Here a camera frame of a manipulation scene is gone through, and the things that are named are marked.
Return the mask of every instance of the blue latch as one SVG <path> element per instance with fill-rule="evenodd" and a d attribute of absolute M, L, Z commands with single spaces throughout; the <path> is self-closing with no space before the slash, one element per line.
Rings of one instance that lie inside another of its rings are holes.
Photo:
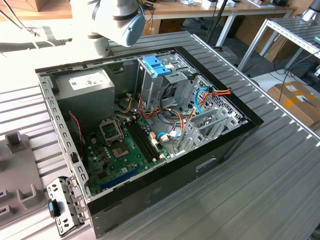
<path fill-rule="evenodd" d="M 163 63 L 155 56 L 145 56 L 143 61 L 148 69 L 152 70 L 155 76 L 163 76 L 171 73 L 171 69 L 167 69 Z"/>

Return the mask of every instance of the ram slot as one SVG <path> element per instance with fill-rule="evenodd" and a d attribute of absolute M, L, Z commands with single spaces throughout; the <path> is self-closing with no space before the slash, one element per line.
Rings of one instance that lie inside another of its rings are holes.
<path fill-rule="evenodd" d="M 141 129 L 141 126 L 138 123 L 130 122 L 126 125 L 126 128 L 148 163 L 153 162 L 154 159 L 159 159 L 160 154 L 155 150 L 154 146 L 146 136 L 146 133 Z"/>

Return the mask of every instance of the green circuit board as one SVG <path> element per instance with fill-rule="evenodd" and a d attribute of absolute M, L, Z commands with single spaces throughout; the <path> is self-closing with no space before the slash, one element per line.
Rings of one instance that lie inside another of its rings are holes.
<path fill-rule="evenodd" d="M 136 123 L 135 127 L 141 128 L 145 133 L 145 137 L 151 142 L 149 137 L 151 129 L 147 121 L 144 118 L 139 118 Z M 118 181 L 121 177 L 125 181 L 171 158 L 169 152 L 159 143 L 153 147 L 161 155 L 161 158 L 156 161 L 148 161 L 130 134 L 127 123 L 120 123 L 119 127 L 124 138 L 111 144 L 106 143 L 99 128 L 83 136 L 87 147 L 86 157 L 88 163 L 86 171 L 89 176 L 88 187 L 93 196 L 101 193 L 107 187 L 112 187 L 119 183 L 113 184 L 112 181 Z M 112 127 L 103 129 L 103 131 L 108 137 L 113 137 L 118 133 Z"/>

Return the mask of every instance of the gray plastic tray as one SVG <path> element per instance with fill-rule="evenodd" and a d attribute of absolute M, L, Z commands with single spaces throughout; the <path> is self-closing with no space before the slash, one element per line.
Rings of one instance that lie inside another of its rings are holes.
<path fill-rule="evenodd" d="M 0 227 L 46 202 L 28 136 L 7 134 L 0 141 Z"/>

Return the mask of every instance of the open computer chassis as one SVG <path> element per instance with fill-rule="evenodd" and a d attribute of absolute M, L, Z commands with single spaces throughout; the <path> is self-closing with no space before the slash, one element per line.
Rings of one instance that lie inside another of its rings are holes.
<path fill-rule="evenodd" d="M 59 177 L 47 186 L 50 213 L 55 217 L 60 236 L 65 236 L 89 219 L 95 236 L 101 237 L 226 161 L 263 123 L 262 119 L 235 94 L 231 94 L 226 99 L 244 117 L 244 124 L 200 147 L 195 147 L 188 153 L 180 154 L 174 160 L 162 164 L 161 167 L 146 171 L 139 177 L 131 177 L 125 184 L 112 187 L 95 196 L 86 195 L 88 175 L 62 117 L 55 98 L 55 86 L 50 81 L 50 77 L 57 73 L 81 72 L 126 61 L 141 61 L 145 56 L 163 56 L 168 53 L 177 53 L 182 56 L 189 66 L 212 83 L 215 89 L 227 89 L 183 47 L 135 52 L 36 70 L 48 113 L 71 173 L 71 177 Z"/>

